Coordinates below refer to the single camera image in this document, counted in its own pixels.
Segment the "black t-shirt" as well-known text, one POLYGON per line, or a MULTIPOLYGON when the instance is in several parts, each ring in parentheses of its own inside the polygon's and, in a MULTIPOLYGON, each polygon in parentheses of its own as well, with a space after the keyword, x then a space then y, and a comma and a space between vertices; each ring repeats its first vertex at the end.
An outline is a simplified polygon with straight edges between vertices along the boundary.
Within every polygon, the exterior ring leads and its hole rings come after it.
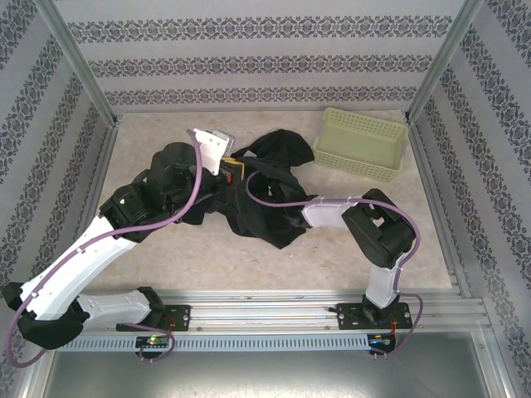
POLYGON ((277 129, 235 151, 231 158, 245 164, 244 174, 237 176, 237 182, 214 196, 207 214, 220 213, 226 217, 236 235, 255 237, 278 249, 285 248, 303 235, 307 229, 288 226, 254 199, 258 198, 256 182, 259 174, 304 189, 291 169, 314 161, 306 140, 296 132, 277 129))

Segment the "aluminium mounting rail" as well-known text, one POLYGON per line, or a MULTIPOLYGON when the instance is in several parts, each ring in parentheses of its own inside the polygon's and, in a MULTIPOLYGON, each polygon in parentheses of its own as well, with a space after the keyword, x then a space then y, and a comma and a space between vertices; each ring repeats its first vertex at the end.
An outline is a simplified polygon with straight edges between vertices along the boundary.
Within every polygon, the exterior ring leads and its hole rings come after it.
MULTIPOLYGON (((191 308, 188 332, 195 334, 299 334, 340 332, 338 303, 355 303, 361 290, 182 290, 160 289, 165 304, 191 308)), ((406 293, 418 321, 417 332, 470 332, 491 329, 481 298, 464 298, 457 288, 420 289, 414 298, 406 293)))

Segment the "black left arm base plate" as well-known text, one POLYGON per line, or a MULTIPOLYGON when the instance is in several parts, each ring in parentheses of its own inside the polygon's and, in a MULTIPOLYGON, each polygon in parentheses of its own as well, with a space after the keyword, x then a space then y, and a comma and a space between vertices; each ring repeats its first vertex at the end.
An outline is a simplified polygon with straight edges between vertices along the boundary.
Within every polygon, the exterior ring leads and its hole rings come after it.
POLYGON ((139 325, 166 332, 186 332, 190 318, 191 307, 189 305, 166 305, 164 309, 152 310, 139 322, 139 325))

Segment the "aluminium side rail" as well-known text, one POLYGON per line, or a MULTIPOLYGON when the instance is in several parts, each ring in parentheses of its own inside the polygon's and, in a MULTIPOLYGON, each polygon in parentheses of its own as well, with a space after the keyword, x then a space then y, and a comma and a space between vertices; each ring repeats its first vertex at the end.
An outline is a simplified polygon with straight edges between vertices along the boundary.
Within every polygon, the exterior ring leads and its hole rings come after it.
POLYGON ((450 227, 447 225, 446 214, 437 191, 436 180, 431 172, 430 163, 422 145, 421 137, 414 124, 409 124, 409 127, 409 142, 416 160, 422 186, 426 193, 426 199, 434 222, 441 252, 446 262, 448 274, 451 277, 452 284, 457 286, 460 296, 464 299, 472 299, 474 295, 470 291, 450 227))
POLYGON ((71 246, 86 230, 95 217, 98 199, 101 194, 105 169, 109 166, 110 154, 116 136, 116 124, 111 124, 105 132, 98 129, 96 141, 89 146, 77 178, 76 189, 72 194, 71 203, 66 214, 66 221, 61 229, 59 243, 55 249, 55 259, 72 252, 71 246))

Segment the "grey sheet metal panel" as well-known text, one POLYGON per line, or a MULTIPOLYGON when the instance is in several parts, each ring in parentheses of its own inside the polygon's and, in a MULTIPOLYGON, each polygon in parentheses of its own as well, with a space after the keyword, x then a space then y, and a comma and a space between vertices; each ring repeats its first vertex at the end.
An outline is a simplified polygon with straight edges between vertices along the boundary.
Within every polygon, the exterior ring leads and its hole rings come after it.
POLYGON ((388 359, 366 352, 182 352, 154 364, 130 352, 58 352, 27 398, 514 398, 477 332, 413 336, 388 359))

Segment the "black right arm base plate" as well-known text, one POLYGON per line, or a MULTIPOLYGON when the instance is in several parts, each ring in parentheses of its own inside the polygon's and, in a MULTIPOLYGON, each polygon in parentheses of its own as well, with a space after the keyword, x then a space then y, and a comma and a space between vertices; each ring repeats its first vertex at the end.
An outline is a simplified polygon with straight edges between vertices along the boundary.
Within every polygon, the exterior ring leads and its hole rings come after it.
POLYGON ((411 311, 407 303, 398 303, 383 320, 373 323, 363 313, 361 303, 338 303, 335 308, 340 330, 391 330, 392 323, 399 330, 412 327, 411 311))

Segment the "aluminium frame post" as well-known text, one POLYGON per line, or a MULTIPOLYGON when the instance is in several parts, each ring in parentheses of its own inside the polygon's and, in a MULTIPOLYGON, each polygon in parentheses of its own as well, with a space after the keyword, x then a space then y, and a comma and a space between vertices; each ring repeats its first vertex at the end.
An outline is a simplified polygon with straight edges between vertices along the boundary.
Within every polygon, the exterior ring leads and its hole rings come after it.
POLYGON ((46 25, 51 30, 51 34, 60 45, 69 64, 80 79, 80 82, 84 86, 100 116, 108 125, 114 125, 117 116, 114 114, 110 102, 107 100, 104 91, 101 89, 88 61, 76 43, 70 28, 63 19, 55 0, 32 1, 35 3, 37 11, 41 14, 46 25))
POLYGON ((455 20, 449 28, 446 38, 442 42, 425 78, 418 88, 409 109, 405 113, 406 120, 409 124, 412 124, 423 110, 432 91, 438 84, 440 77, 449 65, 460 41, 468 31, 470 24, 473 22, 483 3, 484 0, 465 0, 463 2, 460 11, 455 16, 455 20))

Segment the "pale green plastic basket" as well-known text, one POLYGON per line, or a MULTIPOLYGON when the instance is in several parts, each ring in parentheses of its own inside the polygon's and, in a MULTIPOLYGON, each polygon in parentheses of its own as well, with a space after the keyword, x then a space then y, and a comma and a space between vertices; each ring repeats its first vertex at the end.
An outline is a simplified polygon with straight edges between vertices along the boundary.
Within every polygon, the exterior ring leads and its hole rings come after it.
POLYGON ((408 127, 384 119, 327 108, 313 144, 314 161, 380 182, 401 170, 408 127))

